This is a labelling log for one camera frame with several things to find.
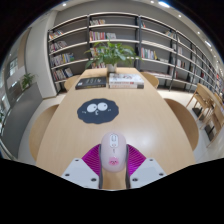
bookshelf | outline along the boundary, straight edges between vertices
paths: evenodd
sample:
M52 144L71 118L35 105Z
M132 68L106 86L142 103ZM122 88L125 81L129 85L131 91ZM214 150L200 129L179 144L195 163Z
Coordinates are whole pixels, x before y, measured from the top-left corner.
M96 20L105 22L93 24ZM49 39L49 34L57 30L62 30L63 34ZM104 33L103 38L107 33L115 33L116 39L111 39L111 42L132 46L136 54L143 58L143 61L136 60L133 67L155 75L159 79L158 88L194 92L197 83L201 83L212 92L217 94L223 92L223 79L217 74L203 51L187 36L153 18L125 12L83 15L60 23L48 31L49 65L56 89L56 84L65 82L67 78L55 80L54 71L70 68L72 75L81 74L85 70L86 62L92 58L91 53L84 54L84 52L98 41L108 41L107 39L90 40L92 32ZM65 41L67 46L52 52L50 46L58 41ZM74 55L73 61L52 65L52 57L67 53Z

chair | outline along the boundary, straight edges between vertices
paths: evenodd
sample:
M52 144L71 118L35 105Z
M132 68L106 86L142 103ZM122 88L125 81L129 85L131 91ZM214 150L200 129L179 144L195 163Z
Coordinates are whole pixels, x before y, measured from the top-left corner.
M208 109L208 111L205 115L205 118L206 118L210 109L212 108L213 101L210 98L209 94L206 92L206 90L203 88L203 85L201 85L200 83L198 83L197 89L195 90L195 92L194 92L192 98L190 99L190 101L188 102L187 106L190 104L190 102L192 101L193 98L196 99L194 108L196 107L197 103L199 103L202 107L202 111L196 121L198 121L200 119L200 117L202 116L202 114L204 113L204 111L206 109Z
M171 99L164 99L164 100L167 102L170 109L173 111L173 113L176 115L177 119L179 120L191 144L192 150L195 150L198 144L199 131L193 116L186 109L185 106L176 102L175 100L171 100Z
M222 105L222 99L221 97L217 94L217 93L214 93L216 99L219 101L219 103Z
M70 88L73 86L73 84L76 82L76 80L80 77L80 75L72 76L71 78L68 78L65 83L64 87L67 91L70 90Z
M215 106L212 114L205 120L204 124L201 126L200 129L206 126L210 121L212 121L212 123L214 124L213 128L215 128L216 133L212 141L207 145L207 147L210 146L210 144L216 139L224 124L224 113L222 113L221 107L219 105Z
M42 138L44 136L45 130L54 115L54 112L58 108L58 105L54 105L46 109L34 122L29 136L29 147L30 152L34 160L37 160L38 151Z
M154 75L147 72L141 72L141 74L157 89L159 80Z

potted plant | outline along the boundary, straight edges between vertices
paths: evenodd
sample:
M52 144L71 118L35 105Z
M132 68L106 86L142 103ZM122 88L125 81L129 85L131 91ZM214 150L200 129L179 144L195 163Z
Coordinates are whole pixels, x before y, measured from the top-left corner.
M97 45L102 44L97 47L98 52L96 52L95 57L86 63L85 69L87 69L92 63L96 66L100 63L104 63L107 66L108 74L110 72L116 72L117 63L122 62L126 65L131 65L133 60L140 59L141 57L136 56L134 49L127 45L122 45L121 43L113 44L108 40L107 45L104 42L97 42L93 45L95 48Z
M34 79L35 75L31 75L31 73L25 74L22 79L22 87L23 89L29 88Z

green plant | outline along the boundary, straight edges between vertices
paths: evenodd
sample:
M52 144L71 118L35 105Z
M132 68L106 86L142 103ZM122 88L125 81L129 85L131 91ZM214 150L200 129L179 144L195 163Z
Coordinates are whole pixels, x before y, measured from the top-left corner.
M118 62L123 62L126 65L131 65L133 60L142 60L141 57L136 56L134 49L130 46L122 45L121 43L113 44L108 40L107 45L105 45L104 42L97 42L93 47L96 47L99 44L102 44L103 46L97 47L99 52L93 60L86 63L85 69L92 63L99 65L104 62L105 64L112 64L114 66Z
M23 89L26 88L26 86L30 86L33 79L34 79L35 75L31 75L31 73L28 73L28 74L25 74L24 75L24 78L22 80L22 86L23 86Z

plant pot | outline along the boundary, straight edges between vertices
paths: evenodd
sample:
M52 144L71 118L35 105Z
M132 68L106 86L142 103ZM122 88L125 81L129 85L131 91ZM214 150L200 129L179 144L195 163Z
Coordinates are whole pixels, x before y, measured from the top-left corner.
M114 66L112 64L107 64L107 75L109 76L109 74L111 72L116 72L117 70L117 64L115 64Z

